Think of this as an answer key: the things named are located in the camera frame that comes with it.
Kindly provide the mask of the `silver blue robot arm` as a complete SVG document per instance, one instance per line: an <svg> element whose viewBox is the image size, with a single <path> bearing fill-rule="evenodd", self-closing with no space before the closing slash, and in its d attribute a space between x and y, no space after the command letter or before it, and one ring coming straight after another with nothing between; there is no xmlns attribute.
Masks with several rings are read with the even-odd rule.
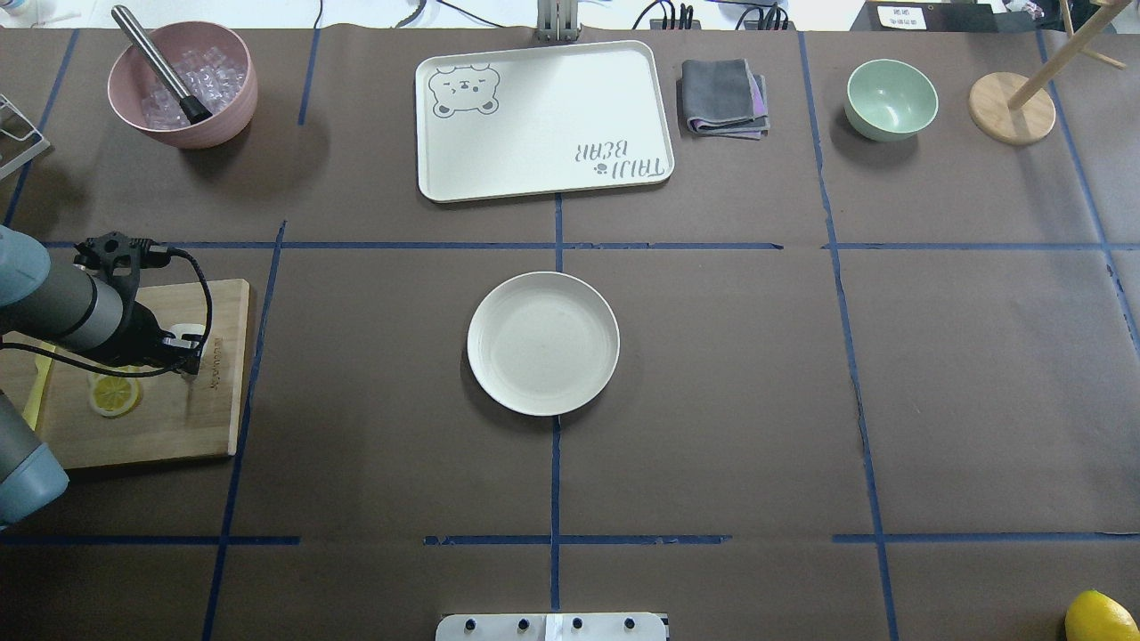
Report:
<svg viewBox="0 0 1140 641"><path fill-rule="evenodd" d="M138 303L140 273L166 267L172 258L192 263L196 273L205 297L204 325L161 328L150 308ZM98 380L199 373L213 301L207 279L189 253L109 232L78 243L73 263L57 263L39 240L3 225L3 350L64 362ZM11 333L44 346L5 342ZM3 530L57 500L70 484L62 463L24 414L3 391Z"/></svg>

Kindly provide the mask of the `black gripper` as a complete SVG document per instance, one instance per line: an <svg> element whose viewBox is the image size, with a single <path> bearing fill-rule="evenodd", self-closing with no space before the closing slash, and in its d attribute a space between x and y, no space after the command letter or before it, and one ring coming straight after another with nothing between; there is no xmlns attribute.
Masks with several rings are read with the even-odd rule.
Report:
<svg viewBox="0 0 1140 641"><path fill-rule="evenodd" d="M184 358L178 349L166 344L168 328L162 328L146 305L135 303L125 325L114 341L115 366L150 366L184 375L199 374L199 360Z"/></svg>

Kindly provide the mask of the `yellow lemon near arm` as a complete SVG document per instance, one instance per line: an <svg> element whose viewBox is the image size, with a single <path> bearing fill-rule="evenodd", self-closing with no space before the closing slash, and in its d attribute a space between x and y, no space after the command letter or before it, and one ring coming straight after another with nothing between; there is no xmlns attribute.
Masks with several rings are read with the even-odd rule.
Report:
<svg viewBox="0 0 1140 641"><path fill-rule="evenodd" d="M1065 614L1066 640L1139 640L1135 618L1099 591L1083 591Z"/></svg>

